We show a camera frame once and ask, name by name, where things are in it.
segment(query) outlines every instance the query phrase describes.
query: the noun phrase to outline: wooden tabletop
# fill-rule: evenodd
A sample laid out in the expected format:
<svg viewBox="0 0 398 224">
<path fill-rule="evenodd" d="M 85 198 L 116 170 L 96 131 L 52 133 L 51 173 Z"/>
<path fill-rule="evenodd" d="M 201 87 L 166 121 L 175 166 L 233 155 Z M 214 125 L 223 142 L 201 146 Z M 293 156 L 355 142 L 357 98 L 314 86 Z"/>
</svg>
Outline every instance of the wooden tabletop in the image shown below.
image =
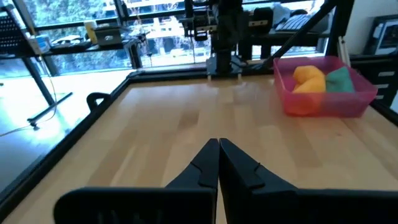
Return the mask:
<svg viewBox="0 0 398 224">
<path fill-rule="evenodd" d="M 297 187 L 398 190 L 396 133 L 372 108 L 286 117 L 265 76 L 132 85 L 4 223 L 53 223 L 57 199 L 83 186 L 165 186 L 209 138 L 229 138 Z"/>
</svg>

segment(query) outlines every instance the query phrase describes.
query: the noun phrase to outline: floor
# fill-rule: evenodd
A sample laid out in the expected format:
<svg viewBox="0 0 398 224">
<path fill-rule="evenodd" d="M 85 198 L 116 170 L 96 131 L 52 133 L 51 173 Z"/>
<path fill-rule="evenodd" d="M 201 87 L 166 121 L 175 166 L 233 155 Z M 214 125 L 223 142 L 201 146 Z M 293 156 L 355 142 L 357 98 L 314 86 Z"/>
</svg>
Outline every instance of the floor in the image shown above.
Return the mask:
<svg viewBox="0 0 398 224">
<path fill-rule="evenodd" d="M 398 190 L 396 133 L 372 108 L 360 119 L 286 117 L 269 77 L 134 85 L 4 223 L 53 223 L 57 199 L 83 186 L 165 186 L 209 138 L 301 188 Z"/>
<path fill-rule="evenodd" d="M 61 103 L 55 116 L 51 111 L 41 119 L 39 130 L 26 127 L 0 138 L 0 201 L 32 168 L 46 156 L 90 112 L 86 104 L 88 94 L 112 92 L 131 71 L 91 73 L 54 77 L 52 82 L 57 99 L 69 92 L 73 95 Z M 2 80 L 0 86 L 0 134 L 29 125 L 27 118 L 48 107 L 33 78 Z M 52 86 L 44 78 L 48 89 Z"/>
</svg>

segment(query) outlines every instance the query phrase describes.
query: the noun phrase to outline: white wall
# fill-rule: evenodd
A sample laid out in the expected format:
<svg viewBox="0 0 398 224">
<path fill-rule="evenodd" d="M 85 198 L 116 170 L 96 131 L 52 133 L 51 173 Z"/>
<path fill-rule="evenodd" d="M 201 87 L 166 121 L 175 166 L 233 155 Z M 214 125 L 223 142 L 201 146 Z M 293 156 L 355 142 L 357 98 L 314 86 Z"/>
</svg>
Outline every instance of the white wall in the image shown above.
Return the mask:
<svg viewBox="0 0 398 224">
<path fill-rule="evenodd" d="M 376 16 L 398 14 L 398 0 L 355 0 L 346 41 L 349 54 L 361 54 Z"/>
</svg>

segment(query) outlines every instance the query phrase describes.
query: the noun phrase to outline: green cloth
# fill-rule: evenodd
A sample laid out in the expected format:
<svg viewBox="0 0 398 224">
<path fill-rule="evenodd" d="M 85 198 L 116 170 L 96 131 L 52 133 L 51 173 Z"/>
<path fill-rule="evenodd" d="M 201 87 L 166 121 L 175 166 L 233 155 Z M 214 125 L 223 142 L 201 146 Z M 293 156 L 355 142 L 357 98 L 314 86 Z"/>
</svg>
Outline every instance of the green cloth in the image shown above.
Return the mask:
<svg viewBox="0 0 398 224">
<path fill-rule="evenodd" d="M 354 93 L 354 85 L 346 67 L 335 70 L 326 76 L 326 92 Z"/>
</svg>

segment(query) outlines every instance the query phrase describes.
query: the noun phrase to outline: pink plastic bin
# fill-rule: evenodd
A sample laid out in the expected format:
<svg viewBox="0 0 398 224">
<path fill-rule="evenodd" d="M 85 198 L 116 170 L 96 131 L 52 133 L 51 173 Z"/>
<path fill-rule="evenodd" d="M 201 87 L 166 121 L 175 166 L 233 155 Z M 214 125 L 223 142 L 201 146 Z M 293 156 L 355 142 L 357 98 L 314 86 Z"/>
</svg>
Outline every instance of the pink plastic bin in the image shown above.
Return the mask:
<svg viewBox="0 0 398 224">
<path fill-rule="evenodd" d="M 332 56 L 276 58 L 275 85 L 287 115 L 360 117 L 376 97 L 377 88 L 348 66 L 355 93 L 292 93 L 296 84 L 293 79 L 294 70 L 303 65 L 314 65 L 324 74 L 347 66 L 338 57 Z"/>
</svg>

